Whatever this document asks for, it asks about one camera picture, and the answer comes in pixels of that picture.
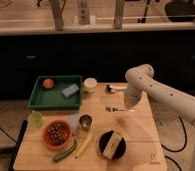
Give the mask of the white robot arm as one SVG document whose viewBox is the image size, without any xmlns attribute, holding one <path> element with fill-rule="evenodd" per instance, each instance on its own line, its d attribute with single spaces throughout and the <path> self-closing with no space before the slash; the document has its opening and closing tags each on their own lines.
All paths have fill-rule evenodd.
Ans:
<svg viewBox="0 0 195 171">
<path fill-rule="evenodd" d="M 154 69 L 149 64 L 130 68 L 125 73 L 127 87 L 124 90 L 124 104 L 127 109 L 138 104 L 142 92 L 172 108 L 195 127 L 195 97 L 153 79 Z M 190 166 L 195 171 L 195 145 Z"/>
</svg>

